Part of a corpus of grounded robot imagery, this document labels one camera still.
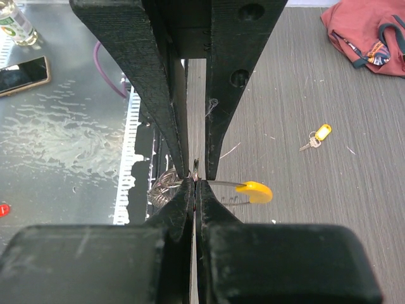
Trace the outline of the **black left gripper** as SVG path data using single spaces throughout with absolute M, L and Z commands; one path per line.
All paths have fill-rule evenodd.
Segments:
M 226 131 L 286 1 L 70 1 L 134 86 L 179 177 L 189 173 L 181 59 L 206 58 L 205 172 L 215 179 Z

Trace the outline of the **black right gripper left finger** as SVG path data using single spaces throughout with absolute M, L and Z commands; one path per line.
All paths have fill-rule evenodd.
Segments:
M 32 225 L 1 255 L 2 303 L 188 303 L 194 182 L 141 225 Z

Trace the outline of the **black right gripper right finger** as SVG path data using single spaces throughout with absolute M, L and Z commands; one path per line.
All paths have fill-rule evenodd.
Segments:
M 200 303 L 381 303 L 359 238 L 330 224 L 245 224 L 194 190 Z

